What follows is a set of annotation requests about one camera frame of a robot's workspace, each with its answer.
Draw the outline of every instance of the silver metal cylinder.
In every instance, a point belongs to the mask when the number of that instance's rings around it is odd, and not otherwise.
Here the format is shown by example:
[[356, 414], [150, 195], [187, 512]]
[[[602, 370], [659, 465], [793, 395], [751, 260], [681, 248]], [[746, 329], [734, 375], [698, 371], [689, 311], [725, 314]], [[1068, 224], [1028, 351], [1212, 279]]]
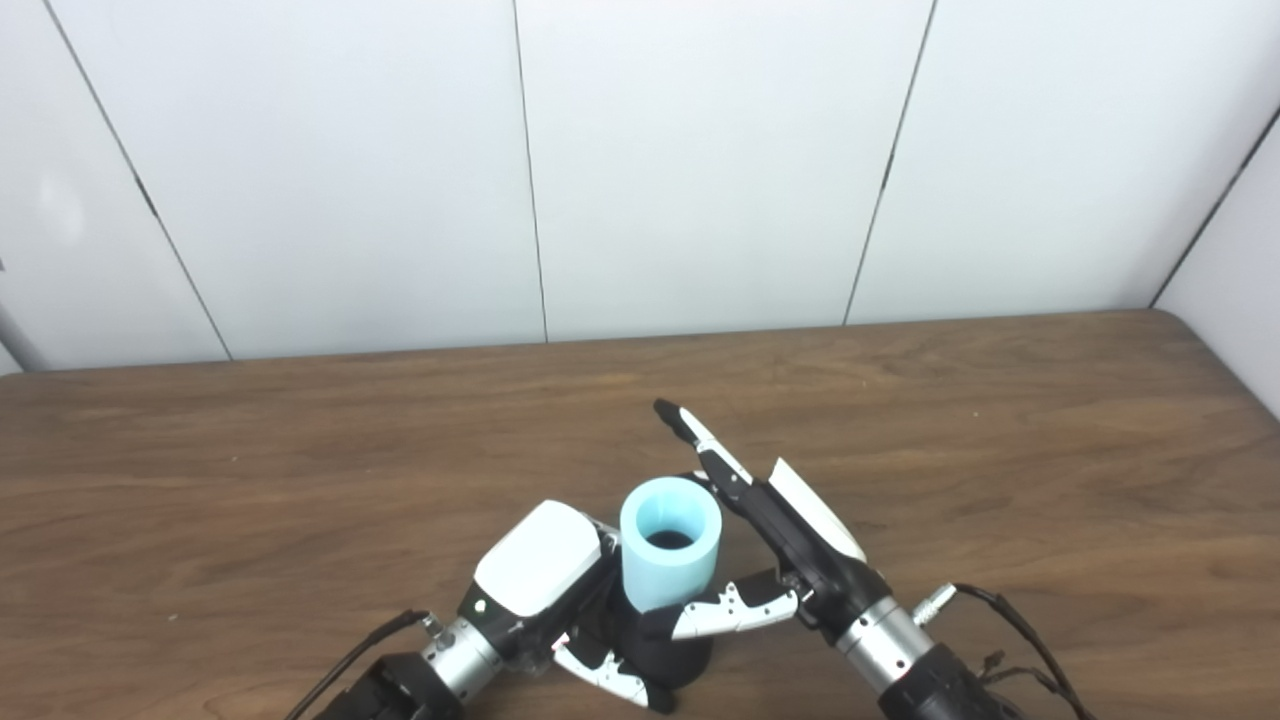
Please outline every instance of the silver metal cylinder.
[[454, 620], [422, 650], [422, 657], [466, 703], [502, 671], [502, 657], [471, 623]]
[[934, 646], [892, 597], [867, 609], [836, 641], [841, 652], [867, 683], [883, 693]]

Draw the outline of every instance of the light blue cup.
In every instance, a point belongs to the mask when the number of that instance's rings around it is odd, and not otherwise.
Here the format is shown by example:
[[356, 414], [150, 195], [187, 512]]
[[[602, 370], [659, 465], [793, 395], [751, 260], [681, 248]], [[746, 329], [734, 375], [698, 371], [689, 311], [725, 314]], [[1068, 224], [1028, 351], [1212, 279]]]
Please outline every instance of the light blue cup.
[[[719, 551], [719, 505], [684, 478], [654, 478], [622, 503], [622, 589], [640, 612], [685, 602], [707, 589]], [[646, 538], [675, 530], [690, 544], [666, 550]]]

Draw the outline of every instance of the panel seam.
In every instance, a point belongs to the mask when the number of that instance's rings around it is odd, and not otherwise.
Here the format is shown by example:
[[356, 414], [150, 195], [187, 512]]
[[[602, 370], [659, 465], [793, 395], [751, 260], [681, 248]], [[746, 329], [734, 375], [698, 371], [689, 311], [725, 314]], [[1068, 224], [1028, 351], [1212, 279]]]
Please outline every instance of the panel seam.
[[1222, 193], [1217, 196], [1217, 200], [1213, 202], [1213, 206], [1208, 209], [1208, 214], [1204, 215], [1204, 219], [1201, 222], [1199, 227], [1196, 228], [1194, 233], [1192, 233], [1192, 238], [1190, 241], [1187, 242], [1187, 247], [1183, 249], [1183, 254], [1178, 256], [1178, 261], [1174, 263], [1172, 269], [1169, 270], [1169, 275], [1165, 277], [1165, 282], [1160, 283], [1160, 290], [1156, 291], [1155, 297], [1151, 299], [1151, 304], [1147, 305], [1148, 309], [1155, 309], [1156, 304], [1160, 302], [1161, 296], [1164, 296], [1165, 291], [1169, 290], [1169, 283], [1174, 282], [1174, 275], [1176, 275], [1178, 270], [1181, 269], [1183, 263], [1187, 261], [1187, 258], [1190, 256], [1192, 250], [1196, 249], [1196, 243], [1199, 242], [1199, 238], [1204, 234], [1204, 231], [1208, 229], [1208, 225], [1213, 222], [1213, 218], [1217, 217], [1217, 211], [1220, 208], [1222, 208], [1222, 202], [1226, 201], [1226, 197], [1229, 195], [1231, 195], [1231, 190], [1235, 188], [1236, 181], [1239, 181], [1240, 176], [1244, 174], [1244, 168], [1249, 167], [1249, 163], [1253, 161], [1253, 156], [1258, 154], [1258, 149], [1262, 147], [1262, 143], [1266, 141], [1267, 136], [1271, 135], [1271, 128], [1275, 127], [1276, 118], [1280, 118], [1280, 106], [1277, 106], [1275, 111], [1271, 113], [1271, 119], [1267, 120], [1267, 124], [1262, 128], [1262, 135], [1260, 135], [1258, 138], [1253, 141], [1253, 147], [1251, 147], [1248, 154], [1244, 155], [1244, 161], [1240, 163], [1240, 167], [1235, 169], [1235, 174], [1231, 176], [1231, 179], [1226, 182], [1226, 187], [1222, 188]]
[[863, 250], [858, 256], [858, 269], [854, 270], [854, 284], [849, 288], [849, 302], [845, 304], [845, 319], [841, 325], [849, 324], [849, 314], [854, 309], [854, 296], [858, 295], [858, 283], [863, 278], [863, 268], [867, 265], [867, 250], [872, 245], [872, 232], [876, 231], [876, 219], [879, 217], [881, 201], [884, 200], [884, 188], [888, 187], [888, 174], [893, 169], [893, 159], [897, 156], [897, 141], [902, 136], [902, 124], [906, 122], [906, 110], [911, 105], [911, 94], [915, 92], [915, 78], [920, 74], [920, 64], [924, 60], [924, 46], [929, 41], [929, 29], [933, 27], [933, 14], [938, 9], [938, 0], [929, 4], [929, 17], [924, 20], [924, 32], [920, 33], [920, 49], [915, 54], [915, 67], [911, 68], [911, 79], [906, 83], [906, 95], [902, 97], [902, 111], [897, 117], [897, 127], [893, 129], [893, 142], [888, 149], [888, 159], [884, 161], [884, 174], [881, 177], [879, 192], [876, 195], [876, 205], [872, 206], [872, 218], [867, 223], [867, 236], [863, 238]]
[[511, 0], [511, 19], [516, 32], [516, 73], [520, 77], [520, 119], [525, 124], [525, 167], [529, 168], [529, 209], [534, 217], [534, 258], [538, 260], [538, 297], [543, 309], [543, 342], [552, 341], [547, 324], [547, 284], [543, 278], [543, 242], [538, 231], [538, 196], [534, 190], [534, 150], [529, 141], [529, 102], [525, 99], [525, 53], [520, 46], [520, 9]]
[[147, 204], [147, 209], [151, 210], [151, 215], [160, 227], [160, 232], [164, 234], [165, 242], [169, 243], [169, 251], [173, 252], [174, 259], [178, 260], [178, 266], [182, 269], [183, 277], [187, 278], [187, 284], [191, 286], [191, 292], [195, 293], [196, 301], [200, 302], [200, 309], [205, 313], [205, 319], [209, 320], [209, 327], [214, 331], [214, 337], [218, 338], [218, 343], [223, 347], [223, 352], [227, 354], [227, 359], [234, 360], [236, 357], [232, 356], [230, 348], [227, 347], [227, 341], [223, 338], [223, 333], [218, 328], [218, 323], [214, 322], [214, 315], [209, 311], [209, 305], [205, 302], [205, 297], [200, 295], [200, 288], [196, 287], [196, 281], [191, 277], [191, 270], [187, 269], [187, 263], [182, 259], [182, 254], [178, 252], [178, 246], [174, 245], [173, 236], [169, 234], [169, 227], [165, 225], [164, 218], [160, 217], [160, 211], [151, 201], [151, 193], [147, 192], [146, 184], [142, 182], [142, 177], [138, 174], [138, 169], [133, 164], [133, 158], [131, 158], [129, 151], [124, 149], [124, 142], [120, 140], [120, 133], [116, 132], [115, 124], [111, 122], [111, 117], [106, 114], [106, 106], [102, 105], [102, 99], [99, 96], [97, 88], [93, 87], [93, 82], [84, 70], [84, 64], [81, 63], [79, 54], [76, 53], [76, 47], [72, 45], [70, 37], [67, 35], [67, 29], [63, 27], [63, 22], [58, 18], [58, 13], [54, 10], [50, 0], [41, 1], [45, 5], [45, 10], [49, 13], [49, 19], [51, 19], [54, 22], [54, 27], [58, 28], [58, 35], [63, 38], [63, 45], [67, 46], [67, 51], [70, 54], [72, 61], [76, 63], [76, 69], [79, 72], [81, 79], [84, 81], [84, 86], [88, 88], [88, 94], [93, 99], [93, 105], [97, 106], [97, 111], [102, 117], [102, 122], [106, 123], [106, 129], [111, 133], [111, 138], [115, 141], [115, 147], [120, 151], [120, 156], [124, 158], [124, 164], [128, 167], [129, 174], [133, 176], [133, 182], [137, 183], [138, 191], [142, 192], [142, 200]]

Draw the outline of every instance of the wooden table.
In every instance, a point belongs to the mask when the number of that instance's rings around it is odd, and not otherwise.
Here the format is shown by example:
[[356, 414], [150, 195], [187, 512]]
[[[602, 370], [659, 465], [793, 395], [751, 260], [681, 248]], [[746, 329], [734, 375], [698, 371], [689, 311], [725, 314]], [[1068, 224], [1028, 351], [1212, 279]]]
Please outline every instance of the wooden table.
[[[1280, 428], [1133, 311], [4, 378], [0, 717], [280, 717], [381, 620], [452, 616], [539, 500], [614, 520], [689, 469], [659, 395], [760, 473], [785, 455], [904, 603], [1006, 592], [1100, 717], [1280, 712]], [[732, 518], [722, 547], [726, 578], [771, 559]], [[964, 600], [931, 630], [1032, 660]], [[797, 623], [721, 641], [680, 698], [878, 717]], [[552, 670], [470, 716], [648, 715]]]

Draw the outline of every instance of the cup opening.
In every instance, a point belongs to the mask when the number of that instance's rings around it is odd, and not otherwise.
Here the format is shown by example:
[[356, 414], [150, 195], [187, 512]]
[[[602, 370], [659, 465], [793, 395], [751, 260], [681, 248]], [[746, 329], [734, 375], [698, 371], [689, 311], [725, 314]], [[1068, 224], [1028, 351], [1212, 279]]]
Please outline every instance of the cup opening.
[[677, 551], [703, 537], [707, 532], [707, 516], [689, 497], [657, 493], [640, 503], [636, 529], [653, 547]]

